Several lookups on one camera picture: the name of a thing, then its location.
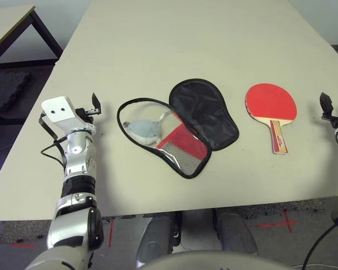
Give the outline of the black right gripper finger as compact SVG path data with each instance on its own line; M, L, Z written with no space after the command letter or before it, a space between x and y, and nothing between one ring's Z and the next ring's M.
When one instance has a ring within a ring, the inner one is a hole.
M322 108L323 114L332 114L333 106L329 95L322 92L319 97L319 103Z

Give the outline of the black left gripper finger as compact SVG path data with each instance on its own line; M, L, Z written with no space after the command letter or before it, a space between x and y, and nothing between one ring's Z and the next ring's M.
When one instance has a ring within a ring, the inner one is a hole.
M94 106L93 115L100 115L101 114L101 103L99 102L98 98L96 95L93 93L92 94L92 104Z

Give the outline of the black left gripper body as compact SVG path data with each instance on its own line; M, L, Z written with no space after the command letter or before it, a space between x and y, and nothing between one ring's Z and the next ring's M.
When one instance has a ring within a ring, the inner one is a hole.
M93 115L99 114L99 109L85 110L84 108L75 109L75 113L86 123L94 122Z

